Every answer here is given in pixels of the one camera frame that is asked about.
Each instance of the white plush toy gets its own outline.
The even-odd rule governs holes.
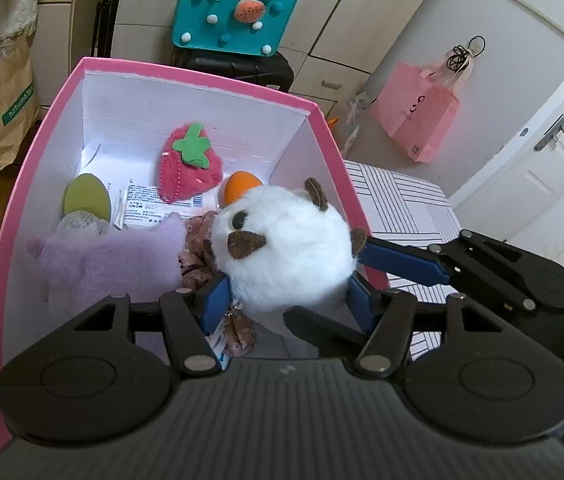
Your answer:
[[[217,268],[244,313],[283,336],[292,336],[283,314],[294,305],[342,318],[365,240],[364,231],[348,230],[315,179],[304,186],[249,190],[220,212],[211,234]]]

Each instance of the green felt leaf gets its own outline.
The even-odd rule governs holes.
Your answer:
[[[176,140],[172,147],[176,152],[180,152],[182,162],[185,164],[207,170],[209,161],[204,152],[211,147],[211,141],[206,137],[200,137],[201,132],[202,124],[193,123],[184,138]]]

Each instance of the brown plush nose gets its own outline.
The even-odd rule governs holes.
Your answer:
[[[246,258],[267,244],[267,237],[250,231],[233,231],[227,240],[229,254],[236,260]]]

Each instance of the plush toy eye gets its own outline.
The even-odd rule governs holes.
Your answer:
[[[231,225],[233,229],[242,229],[244,227],[244,222],[246,221],[246,211],[238,211],[233,215],[231,220]]]

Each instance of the pink bag handle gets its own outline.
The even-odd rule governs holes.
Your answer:
[[[464,62],[463,69],[453,72],[446,67],[446,60],[454,54],[454,51],[450,50],[437,62],[421,67],[420,76],[428,78],[436,85],[447,88],[455,94],[462,88],[464,83],[466,83],[466,80],[469,79],[473,71],[473,65],[475,64],[473,53],[468,49],[466,51],[468,55]]]

